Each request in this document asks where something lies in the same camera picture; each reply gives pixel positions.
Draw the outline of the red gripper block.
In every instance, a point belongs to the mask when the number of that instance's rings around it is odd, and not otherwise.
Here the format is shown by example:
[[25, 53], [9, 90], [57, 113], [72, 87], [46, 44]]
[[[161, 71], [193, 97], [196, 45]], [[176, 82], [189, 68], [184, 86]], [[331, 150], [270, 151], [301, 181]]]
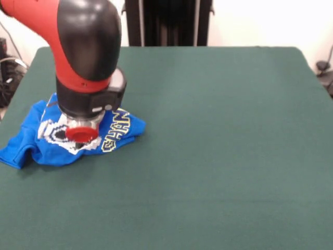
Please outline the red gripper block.
[[91, 127], [67, 128], [66, 137], [76, 143], [88, 143], [97, 138], [97, 129]]

